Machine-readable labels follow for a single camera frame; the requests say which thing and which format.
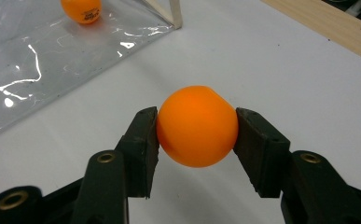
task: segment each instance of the black plastic part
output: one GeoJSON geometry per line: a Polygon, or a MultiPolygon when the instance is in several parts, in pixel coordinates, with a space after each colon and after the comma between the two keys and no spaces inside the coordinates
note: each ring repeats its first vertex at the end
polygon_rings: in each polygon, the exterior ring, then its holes
{"type": "Polygon", "coordinates": [[[41,191],[32,186],[16,187],[0,193],[0,224],[41,223],[38,205],[41,191]]]}
{"type": "Polygon", "coordinates": [[[44,224],[67,224],[73,215],[83,178],[58,189],[43,198],[44,224]]]}
{"type": "Polygon", "coordinates": [[[157,113],[155,106],[139,111],[116,146],[124,155],[128,197],[150,197],[160,147],[157,113]]]}
{"type": "Polygon", "coordinates": [[[128,223],[128,198],[121,152],[107,150],[90,158],[71,223],[128,223]]]}
{"type": "Polygon", "coordinates": [[[282,199],[286,223],[361,224],[360,198],[324,157],[296,151],[287,174],[282,199]]]}
{"type": "Polygon", "coordinates": [[[237,108],[238,139],[234,152],[261,198],[278,198],[290,141],[257,112],[237,108]]]}

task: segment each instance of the orange ball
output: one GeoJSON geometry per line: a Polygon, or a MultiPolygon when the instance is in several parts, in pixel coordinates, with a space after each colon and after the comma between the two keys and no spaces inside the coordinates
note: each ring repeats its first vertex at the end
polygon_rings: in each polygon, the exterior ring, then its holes
{"type": "Polygon", "coordinates": [[[185,87],[161,106],[157,136],[173,160],[190,167],[213,165],[235,145],[236,111],[209,87],[185,87]]]}
{"type": "Polygon", "coordinates": [[[91,23],[99,18],[102,10],[100,0],[61,0],[64,12],[79,23],[91,23]]]}

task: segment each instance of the screw hole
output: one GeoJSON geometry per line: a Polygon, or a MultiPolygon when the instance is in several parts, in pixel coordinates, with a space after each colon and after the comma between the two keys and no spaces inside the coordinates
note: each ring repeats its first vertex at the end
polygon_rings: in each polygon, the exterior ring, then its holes
{"type": "Polygon", "coordinates": [[[301,154],[301,158],[310,163],[319,163],[321,161],[320,158],[310,153],[301,154]]]}
{"type": "Polygon", "coordinates": [[[100,162],[100,163],[107,163],[107,162],[113,161],[114,158],[115,158],[115,156],[114,156],[113,153],[107,152],[107,153],[105,153],[105,154],[103,154],[103,155],[100,155],[100,156],[98,157],[98,162],[100,162]]]}
{"type": "Polygon", "coordinates": [[[0,210],[9,210],[23,204],[28,199],[28,192],[25,190],[19,190],[8,194],[2,200],[0,200],[0,210]]]}

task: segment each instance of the clear plastic bag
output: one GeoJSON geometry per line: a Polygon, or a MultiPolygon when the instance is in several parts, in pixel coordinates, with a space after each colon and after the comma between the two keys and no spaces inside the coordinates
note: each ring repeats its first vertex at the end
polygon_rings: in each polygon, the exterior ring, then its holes
{"type": "Polygon", "coordinates": [[[60,1],[0,0],[0,130],[174,30],[136,0],[80,25],[60,1]]]}

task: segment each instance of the white surface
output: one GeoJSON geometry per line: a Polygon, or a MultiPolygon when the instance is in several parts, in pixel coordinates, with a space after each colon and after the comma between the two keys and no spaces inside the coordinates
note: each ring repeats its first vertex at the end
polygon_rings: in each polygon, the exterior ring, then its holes
{"type": "MultiPolygon", "coordinates": [[[[181,0],[184,27],[0,133],[0,192],[46,195],[114,148],[135,113],[187,85],[208,85],[259,112],[292,145],[328,158],[361,189],[361,58],[263,3],[181,0]]],[[[259,199],[236,156],[191,169],[160,151],[150,200],[131,223],[284,223],[259,199]]]]}

